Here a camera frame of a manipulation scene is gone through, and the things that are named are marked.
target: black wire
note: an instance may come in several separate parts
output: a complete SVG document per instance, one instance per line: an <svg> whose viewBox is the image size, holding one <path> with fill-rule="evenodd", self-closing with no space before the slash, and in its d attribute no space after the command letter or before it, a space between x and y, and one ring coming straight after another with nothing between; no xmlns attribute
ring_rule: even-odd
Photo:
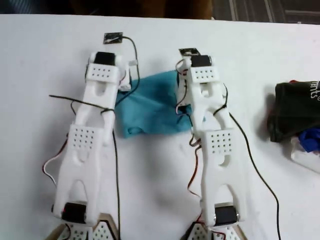
<svg viewBox="0 0 320 240"><path fill-rule="evenodd" d="M73 114L74 114L74 115L77 115L74 107L72 106L72 104L73 104L74 102L75 102L75 101L72 101L72 102L70 103L70 107L71 107L71 110L72 110Z"/></svg>
<svg viewBox="0 0 320 240"><path fill-rule="evenodd" d="M226 90L226 96L225 96L225 102L224 104L219 107L214 113L213 113L213 116L215 114L217 114L220 110L224 109L227 107L227 103L228 103L228 88L225 84L223 84L224 87L225 87L225 90ZM274 193L274 191L272 190L272 188L268 185L268 183L266 182L266 180L262 177L262 175L260 174L256 164L255 164L255 161L252 157L252 154L251 154L251 150L250 150L250 145L249 145L249 141L248 141L248 138L247 138L247 135L245 133L245 131L243 130L243 128L240 126L240 124L237 122L237 120L235 119L235 117L229 112L229 115L230 117L232 118L232 120L234 121L234 123L237 125L237 127L240 129L243 137L244 137L244 140L245 140L245 143L246 143L246 148L248 150L248 153L249 153L249 157L250 157L250 160L252 162L252 165L256 171L256 173L258 174L258 176L260 177L260 179L262 180L262 182L265 184L265 186L269 189L269 191L271 192L271 194L273 195L275 201L276 201L276 230L277 230L277 233L278 233L278 239L281 240L281 236L280 236L280 227L279 227L279 200L277 198L277 195Z"/></svg>
<svg viewBox="0 0 320 240"><path fill-rule="evenodd" d="M225 91L226 91L226 94L225 94L225 102L224 102L224 104L223 104L221 107L219 107L217 110L214 111L213 116L216 115L220 110L222 110L222 109L224 109L224 108L227 107L228 95L229 95L229 94L228 94L228 88L227 88L227 86L226 86L225 84L223 84L223 85L224 85Z"/></svg>
<svg viewBox="0 0 320 240"><path fill-rule="evenodd" d="M115 131L112 131L113 143L114 143L114 152L115 152L115 180L116 180L116 195L118 199L118 232L119 240L121 240L121 228L120 228L120 191L119 191L119 163L118 163L118 150L117 150L117 141Z"/></svg>
<svg viewBox="0 0 320 240"><path fill-rule="evenodd" d="M122 36L121 37L122 39L128 39L132 42L133 44L133 48L134 48L134 54L135 54L135 59L136 59L136 71L137 71L137 75L138 75L138 79L137 79L137 83L136 83L136 86L135 88L130 91L129 93L127 93L126 95L124 95L122 98L120 98L120 100L118 100L116 103L115 103L115 107L121 103L123 100L125 100L127 97L129 97L131 94L133 94L137 88L139 87L139 84L140 84L140 72L139 72L139 64L138 64L138 52L137 52L137 47L136 47L136 44L135 42L130 38L130 37L127 37L127 36Z"/></svg>
<svg viewBox="0 0 320 240"><path fill-rule="evenodd" d="M66 100L70 100L70 101L73 101L73 102L77 102L77 103L81 103L81 104L86 104L86 105L90 105L90 106L93 106L93 107L96 107L96 108L99 108L99 109L103 109L103 111L101 111L100 114L102 114L102 113L104 113L104 112L108 112L108 111L115 112L114 109L107 108L107 107L103 107L103 106L99 106L99 105L96 105L96 104L93 104L93 103L90 103L90 102L80 101L80 100L78 100L78 99L71 98L71 97L67 97L67 96L49 95L49 97L51 97L51 98L56 98L56 99L66 99Z"/></svg>
<svg viewBox="0 0 320 240"><path fill-rule="evenodd" d="M69 235L68 235L68 237L64 238L63 240L68 240L71 237L71 228L70 228L70 226L68 224L65 223L65 225L69 230Z"/></svg>
<svg viewBox="0 0 320 240"><path fill-rule="evenodd" d="M248 138L247 138L247 135L245 133L245 131L242 129L242 127L240 126L240 124L237 122L237 120L235 119L235 117L229 113L230 117L232 118L232 120L235 122L235 124L237 125L237 127L240 129L244 139L245 139L245 143L246 143L246 147L248 149L248 153L249 153L249 157L251 159L251 162L252 162L252 165L256 171L256 173L259 175L260 179L262 180L262 182L265 184L265 186L269 189L269 191L271 192L271 194L273 195L275 201L276 201L276 229L277 229L277 233L278 233L278 239L281 240L281 236L280 236L280 228L279 228L279 200L276 196L276 194L274 193L274 191L272 190L272 188L268 185L268 183L265 181L265 179L261 176L256 164L255 164L255 161L252 157L252 154L251 154L251 150L250 150L250 146L249 146L249 141L248 141Z"/></svg>

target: white plastic bracket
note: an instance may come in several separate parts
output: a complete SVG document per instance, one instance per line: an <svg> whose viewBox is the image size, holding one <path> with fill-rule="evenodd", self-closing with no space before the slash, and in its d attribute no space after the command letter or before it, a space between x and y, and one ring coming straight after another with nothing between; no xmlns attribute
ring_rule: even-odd
<svg viewBox="0 0 320 240"><path fill-rule="evenodd" d="M191 105L193 134L201 139L203 152L203 172L201 180L200 202L202 217L207 227L216 224L217 193L221 186L227 186L232 202L222 202L220 206L233 205L237 212L237 221L247 217L246 183L241 159L237 157L237 146L234 143L234 125L225 107L215 114L219 127L204 127L206 112L213 114L225 104L224 85L219 81L217 68L210 66L192 67L191 57L185 57L179 67L179 87L177 100L186 97L182 105Z"/></svg>
<svg viewBox="0 0 320 240"><path fill-rule="evenodd" d="M126 75L129 77L129 72L126 72L129 65L124 64L122 58L115 55L115 65L97 64L94 63L95 56L96 53L91 55L87 66L83 101L114 109L120 83ZM72 187L80 181L87 200L84 215L87 226L95 225L100 214L98 199L101 184L101 150L111 142L115 122L115 113L106 111L102 114L103 128L88 126L88 119L94 108L96 107L82 103L76 113L74 124L70 126L67 150L60 167L53 206L53 214L61 218Z"/></svg>

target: cable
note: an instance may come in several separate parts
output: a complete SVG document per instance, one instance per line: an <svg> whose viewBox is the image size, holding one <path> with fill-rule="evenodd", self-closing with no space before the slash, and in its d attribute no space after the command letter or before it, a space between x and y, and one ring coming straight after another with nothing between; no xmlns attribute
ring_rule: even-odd
<svg viewBox="0 0 320 240"><path fill-rule="evenodd" d="M185 87L185 91L184 91L184 95L182 97L182 99L175 105L175 114L179 114L178 113L178 107L179 105L183 102L183 100L185 100L186 96L187 96L187 89L188 89L188 86L187 86L187 80L184 80L184 87Z"/></svg>
<svg viewBox="0 0 320 240"><path fill-rule="evenodd" d="M280 236L280 227L279 227L279 200L276 196L276 194L274 193L274 191L272 190L272 188L268 185L268 183L265 181L265 179L261 176L256 164L255 164L255 161L252 157L252 154L251 154L251 150L250 150L250 146L249 146L249 141L248 141L248 138L247 138L247 135L245 133L245 131L243 130L243 128L240 126L240 124L237 122L237 120L235 119L235 117L229 113L230 117L232 118L232 120L234 121L234 123L237 125L237 127L240 129L243 137L244 137L244 140L245 140L245 143L246 143L246 147L247 147L247 150L248 150L248 153L249 153L249 157L251 159L251 162L252 162L252 165L256 171L256 173L258 174L258 176L260 177L260 179L262 180L262 182L264 183L264 185L269 189L269 191L271 192L271 194L273 195L275 201L276 201L276 229L277 229L277 233L278 233L278 239L281 240L281 236Z"/></svg>
<svg viewBox="0 0 320 240"><path fill-rule="evenodd" d="M225 84L223 84L223 85L224 85L225 91L226 91L226 94L225 94L225 102L224 102L224 104L223 104L221 107L219 107L217 110L214 111L213 116L216 115L220 110L222 110L222 109L224 109L224 108L227 107L228 95L229 95L229 94L228 94L228 88L227 88L227 86L226 86Z"/></svg>
<svg viewBox="0 0 320 240"><path fill-rule="evenodd" d="M112 131L112 138L114 143L114 152L115 152L115 181L116 181L116 195L118 199L118 232L119 240L121 240L121 228L120 228L120 191L119 191L119 163L118 163L118 150L117 150L117 141L115 131Z"/></svg>
<svg viewBox="0 0 320 240"><path fill-rule="evenodd" d="M191 191L191 190L189 189L190 186L191 186L191 184L192 184L192 182L194 181L194 179L195 179L195 177L196 177L196 174L197 174L197 171L198 171L198 162L199 162L198 150L199 150L199 149L201 149L201 146L198 146L198 147L194 150L194 154L195 154L195 167L194 167L194 171L193 171L192 177L190 178L190 181L189 181L189 183L188 183L187 190L188 190L191 194L193 194L193 195L201 198L198 194L194 193L193 191Z"/></svg>
<svg viewBox="0 0 320 240"><path fill-rule="evenodd" d="M191 139L190 139L190 141L189 141L189 145L191 146L191 147L195 147L195 146L197 146L199 143L201 143L201 138L199 138L197 141L195 141L194 143L192 143L192 140L195 138L195 135L194 134L192 134L192 137L191 137Z"/></svg>
<svg viewBox="0 0 320 240"><path fill-rule="evenodd" d="M180 61L178 61L178 62L176 63L176 65L175 65L175 70L178 72L178 74L180 74L180 75L182 75L182 76L185 76L185 75L187 75L188 69L182 70L182 73L179 72L179 70L178 70L178 65L179 65L182 61L183 61L183 59L181 59Z"/></svg>
<svg viewBox="0 0 320 240"><path fill-rule="evenodd" d="M68 240L70 237L71 237L71 228L70 228L70 226L68 225L68 224L66 224L65 223L65 226L68 228L68 230L69 230L69 235L66 237L66 238L64 238L64 239L62 239L62 240Z"/></svg>
<svg viewBox="0 0 320 240"><path fill-rule="evenodd" d="M52 162L53 160L56 160L60 157L60 155L62 154L63 150L65 149L65 147L67 145L67 142L68 142L68 137L66 137L66 140L64 141L64 143L63 143L62 147L60 148L60 150L58 151L58 153L55 156L53 156L52 158L45 161L45 163L42 165L42 172L52 180L52 182L55 186L57 186L56 180L54 179L54 177L51 174L49 174L47 172L46 168L50 162Z"/></svg>
<svg viewBox="0 0 320 240"><path fill-rule="evenodd" d="M137 83L136 83L136 86L135 88L130 91L129 93L127 93L126 95L124 95L122 98L120 98L120 100L118 100L116 103L115 103L115 107L118 106L123 100L125 100L127 97L129 97L131 94L133 94L137 88L139 87L139 84L140 84L140 72L139 72L139 63L138 63L138 52L137 52L137 47L136 47L136 44L135 42L130 38L130 37L127 37L127 36L122 36L120 37L122 39L128 39L129 41L132 42L133 44L133 48L134 48L134 55L135 55L135 59L136 59L136 72L137 72L137 75L138 75L138 79L137 79Z"/></svg>
<svg viewBox="0 0 320 240"><path fill-rule="evenodd" d="M76 111L75 111L75 109L74 109L74 107L73 107L73 103L74 103L75 101L72 101L71 103L70 103L70 107L71 107L71 110L72 110L72 112L74 113L74 115L77 115L76 114Z"/></svg>
<svg viewBox="0 0 320 240"><path fill-rule="evenodd" d="M103 113L108 112L108 111L115 112L114 109L111 109L111 108L108 108L108 107L99 106L99 105L96 105L96 104L93 104L93 103L90 103L90 102L80 101L80 100L78 100L78 99L71 98L71 97L67 97L67 96L49 95L49 97L51 97L51 98L56 98L56 99L66 99L66 100L70 100L70 101L73 101L73 102L77 102L77 103L81 103L81 104L86 104L86 105L93 106L93 107L96 107L96 108L99 108L99 109L103 109L103 110L100 112L100 114L103 114Z"/></svg>

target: blue cloth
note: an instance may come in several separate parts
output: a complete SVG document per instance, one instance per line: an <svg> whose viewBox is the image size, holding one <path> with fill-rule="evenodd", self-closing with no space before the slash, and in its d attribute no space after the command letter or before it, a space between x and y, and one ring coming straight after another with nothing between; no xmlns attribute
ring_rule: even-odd
<svg viewBox="0 0 320 240"><path fill-rule="evenodd" d="M176 84L176 71L141 78L137 90L115 108L122 135L129 138L139 134L168 135L189 130L189 117L176 114ZM136 85L137 81L132 81L132 89ZM117 100L122 97L119 92Z"/></svg>
<svg viewBox="0 0 320 240"><path fill-rule="evenodd" d="M307 153L320 151L320 128L312 127L299 134L301 146Z"/></svg>

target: white plastic part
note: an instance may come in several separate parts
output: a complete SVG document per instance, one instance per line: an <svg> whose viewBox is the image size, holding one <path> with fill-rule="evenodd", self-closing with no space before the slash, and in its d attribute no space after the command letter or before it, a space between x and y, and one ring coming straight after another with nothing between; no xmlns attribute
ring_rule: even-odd
<svg viewBox="0 0 320 240"><path fill-rule="evenodd" d="M121 70L117 66L92 63L94 56L95 53L89 59L83 101L114 109ZM97 76L97 73L103 72L109 75ZM111 142L115 122L114 112L106 111L102 114L103 128L87 126L94 108L96 107L82 103L76 113L74 124L70 126L67 150L58 175L53 207L53 214L61 218L72 187L80 181L87 200L85 223L88 226L94 226L100 214L98 199L101 185L101 150L103 145L106 146Z"/></svg>
<svg viewBox="0 0 320 240"><path fill-rule="evenodd" d="M92 227L70 224L69 228L66 226L57 240L113 240L115 236L112 234L112 230L108 224L104 221L100 221L93 231Z"/></svg>
<svg viewBox="0 0 320 240"><path fill-rule="evenodd" d="M223 227L218 228L217 232L213 233L214 240L242 240L241 237L237 234L233 227ZM212 232L207 232L207 230L200 224L196 223L188 236L187 240L212 240L211 238Z"/></svg>
<svg viewBox="0 0 320 240"><path fill-rule="evenodd" d="M111 229L104 221L99 222L92 234L92 240L113 240Z"/></svg>
<svg viewBox="0 0 320 240"><path fill-rule="evenodd" d="M68 226L71 232L68 227L65 227L57 240L87 240L88 235L92 236L92 227L73 224L69 224Z"/></svg>
<svg viewBox="0 0 320 240"><path fill-rule="evenodd" d="M233 205L238 213L238 220L244 221L247 217L246 183L241 159L237 157L237 146L233 142L234 125L225 107L215 114L219 127L204 126L205 113L213 114L225 104L223 97L224 85L219 81L218 71L214 63L212 66L191 67L191 59L184 58L179 72L178 99L186 97L183 104L191 104L193 134L196 139L201 139L203 152L203 172L201 179L202 217L205 225L212 228L216 224L215 207L217 193L221 186L227 186L232 197L232 202L220 202L219 206Z"/></svg>
<svg viewBox="0 0 320 240"><path fill-rule="evenodd" d="M116 66L89 63L86 80L105 83L116 82L119 79L120 70Z"/></svg>
<svg viewBox="0 0 320 240"><path fill-rule="evenodd" d="M320 152L306 152L300 145L299 138L291 138L291 159L297 164L320 173Z"/></svg>

